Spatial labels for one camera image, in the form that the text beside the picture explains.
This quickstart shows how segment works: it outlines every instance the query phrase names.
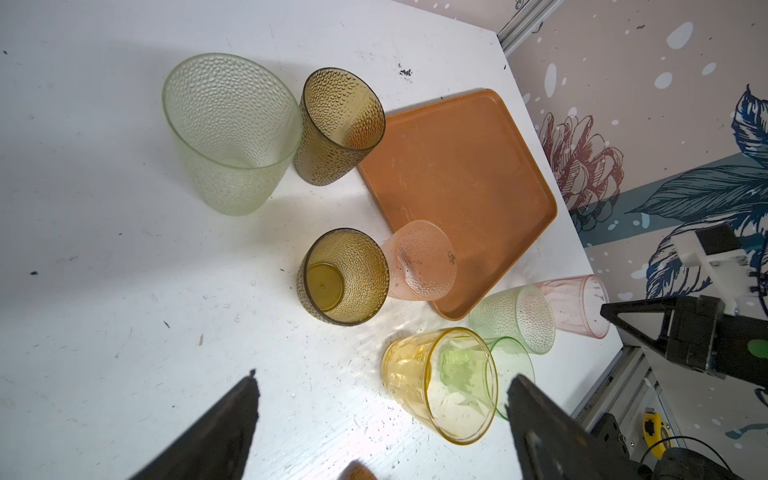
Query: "plastic tumbler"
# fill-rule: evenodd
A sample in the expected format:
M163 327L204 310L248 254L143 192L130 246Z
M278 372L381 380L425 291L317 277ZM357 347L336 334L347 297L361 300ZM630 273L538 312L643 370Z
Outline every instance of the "plastic tumbler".
M197 191L226 215L260 207L301 140L299 106L288 87L235 55L182 61L163 85L163 109Z
M322 235L299 267L296 291L307 312L323 322L358 325L376 315L389 290L384 253L351 228Z
M469 313L469 326L485 339L510 336L528 353L543 355L554 345L552 310L533 285L487 296Z
M456 445L480 439L495 414L496 367L482 339L466 328L394 342L384 353L382 380L404 410Z
M348 71L313 72L304 84L300 110L304 133L293 166L312 185L340 179L384 138L379 99Z
M595 275L572 276L535 283L546 295L560 330L601 339L611 324L600 315L608 303L605 285Z
M451 240L427 220L397 230L382 250L389 264L389 296L401 300L437 300L456 280Z
M519 374L525 375L532 382L536 382L531 357L525 352L525 347L517 340L503 336L498 339L486 339L485 344L491 350L493 363L496 365L496 378L498 379L498 404L496 413L504 420L507 418L507 404L509 386L512 380Z

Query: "wire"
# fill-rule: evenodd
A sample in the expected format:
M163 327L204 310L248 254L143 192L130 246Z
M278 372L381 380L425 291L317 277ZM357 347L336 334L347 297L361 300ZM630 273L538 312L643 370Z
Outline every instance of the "wire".
M763 249L760 251L760 258L757 261L757 299L760 301L760 306L763 308L763 313L768 317L768 306L763 298L763 258L768 250L768 231L763 232L765 240L763 240Z
M648 453L651 450L653 450L656 445L659 445L660 443L666 442L667 440L675 440L675 439L689 439L689 440L695 440L696 442L699 442L701 445L704 445L709 450L712 450L715 453L715 455L717 455L717 458L719 458L720 461L723 463L723 465L725 465L725 468L728 468L728 472L733 473L733 470L731 470L730 467L728 466L728 464L725 462L725 460L723 460L723 457L721 457L720 454L717 453L717 450L715 450L712 447L710 447L709 444L707 444L706 442L704 442L702 440L699 440L699 439L695 439L694 437L689 437L688 435L672 435L671 437L666 437L665 439L659 440L658 442L656 442L653 445L651 445L650 447L648 447L648 450L646 450L645 453L643 454L643 456L640 457L640 463L643 463L643 460L645 460L645 455L648 455Z

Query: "clear pink cup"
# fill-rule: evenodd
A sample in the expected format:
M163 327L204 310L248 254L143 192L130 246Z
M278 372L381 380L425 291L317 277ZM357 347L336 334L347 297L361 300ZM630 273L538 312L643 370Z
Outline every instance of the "clear pink cup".
M456 255L440 227L414 220L382 245L389 265L389 296L432 301L444 297L456 280Z
M601 339L611 324L600 315L608 303L605 285L595 275L572 276L534 283L547 297L560 330Z

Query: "white table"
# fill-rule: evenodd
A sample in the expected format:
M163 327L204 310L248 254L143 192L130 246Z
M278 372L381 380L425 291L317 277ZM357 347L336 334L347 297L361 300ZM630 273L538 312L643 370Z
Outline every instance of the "white table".
M0 7L0 48L0 477L125 478L251 368L247 478L335 478L356 459L380 479L519 476L508 423L458 447L383 392L393 339L457 323L388 299L343 328L299 304L318 236L389 236L357 171L312 187L291 168L256 213L225 217L195 194L160 104L165 75L206 51L258 61L297 98L311 71L348 69L386 111L491 88L556 192L493 32L386 0L27 0ZM591 272L557 198L494 290ZM537 383L570 413L620 346L613 328L558 333Z

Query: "orange tray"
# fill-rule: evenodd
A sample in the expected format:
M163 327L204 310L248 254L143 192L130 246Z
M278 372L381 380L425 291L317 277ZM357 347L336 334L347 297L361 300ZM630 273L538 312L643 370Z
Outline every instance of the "orange tray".
M388 116L384 138L358 169L393 232L429 220L451 239L456 282L432 302L449 320L466 316L558 212L492 90Z

